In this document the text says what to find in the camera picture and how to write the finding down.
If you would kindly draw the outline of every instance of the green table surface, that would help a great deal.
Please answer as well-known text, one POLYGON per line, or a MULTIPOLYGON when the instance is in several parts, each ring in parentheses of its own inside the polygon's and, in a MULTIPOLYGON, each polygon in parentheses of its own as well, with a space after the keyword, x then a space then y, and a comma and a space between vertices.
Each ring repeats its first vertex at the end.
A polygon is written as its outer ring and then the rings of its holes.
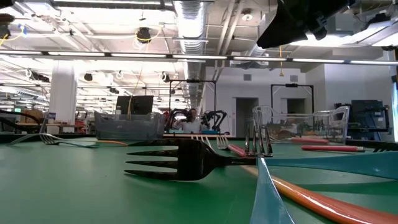
MULTIPOLYGON (((102 145, 86 149, 46 146, 41 142, 0 145, 0 223, 249 223, 257 178, 241 167, 216 169, 196 182, 167 182, 124 174, 124 169, 167 170, 125 163, 155 159, 127 156, 127 152, 156 149, 160 147, 102 145)), ((342 154, 276 144, 274 155, 287 158, 342 154)), ((276 177, 322 195, 398 214, 396 180, 294 167, 269 169, 276 177)), ((331 223, 282 198, 296 223, 331 223)))

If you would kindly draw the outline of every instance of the person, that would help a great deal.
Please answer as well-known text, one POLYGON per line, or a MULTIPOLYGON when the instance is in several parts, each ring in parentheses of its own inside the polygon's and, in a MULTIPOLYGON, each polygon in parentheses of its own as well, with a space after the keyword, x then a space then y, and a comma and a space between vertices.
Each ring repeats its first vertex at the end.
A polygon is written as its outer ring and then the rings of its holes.
POLYGON ((197 111, 195 109, 190 109, 187 118, 176 121, 174 123, 174 128, 182 128, 184 133, 200 133, 201 123, 200 120, 197 119, 197 111))

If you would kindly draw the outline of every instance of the clear plastic container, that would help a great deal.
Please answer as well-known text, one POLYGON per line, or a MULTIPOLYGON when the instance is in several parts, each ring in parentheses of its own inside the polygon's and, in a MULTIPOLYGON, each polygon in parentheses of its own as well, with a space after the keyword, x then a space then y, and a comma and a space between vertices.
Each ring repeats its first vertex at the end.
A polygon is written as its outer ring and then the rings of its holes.
POLYGON ((292 138, 327 139, 344 144, 347 136, 348 106, 314 114, 283 114, 269 106, 253 108, 256 132, 267 128, 272 143, 292 143, 292 138))
POLYGON ((159 113, 147 115, 102 114, 95 112, 98 140, 145 141, 163 138, 165 116, 159 113))

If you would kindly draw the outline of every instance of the doorway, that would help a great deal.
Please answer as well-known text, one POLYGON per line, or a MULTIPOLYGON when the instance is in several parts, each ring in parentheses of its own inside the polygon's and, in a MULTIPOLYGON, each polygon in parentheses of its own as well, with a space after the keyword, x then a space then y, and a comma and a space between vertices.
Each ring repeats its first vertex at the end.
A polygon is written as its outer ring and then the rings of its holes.
POLYGON ((287 113, 305 114, 305 99, 287 99, 287 113))
POLYGON ((259 98, 237 98, 236 99, 236 137, 244 138, 248 125, 252 128, 252 110, 259 105, 259 98))

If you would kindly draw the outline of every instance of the black plastic fork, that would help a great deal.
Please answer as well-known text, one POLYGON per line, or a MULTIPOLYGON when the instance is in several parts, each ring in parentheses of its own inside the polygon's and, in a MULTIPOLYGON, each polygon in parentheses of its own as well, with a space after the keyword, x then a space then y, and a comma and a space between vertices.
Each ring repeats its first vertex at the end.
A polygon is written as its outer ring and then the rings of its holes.
POLYGON ((176 157, 176 161, 127 161, 129 164, 165 167, 177 172, 125 170, 129 174, 159 180, 200 180, 214 168, 223 166, 256 165, 256 158, 226 157, 217 154, 207 144, 192 139, 160 139, 137 142, 129 146, 178 146, 174 150, 132 152, 133 156, 176 157))

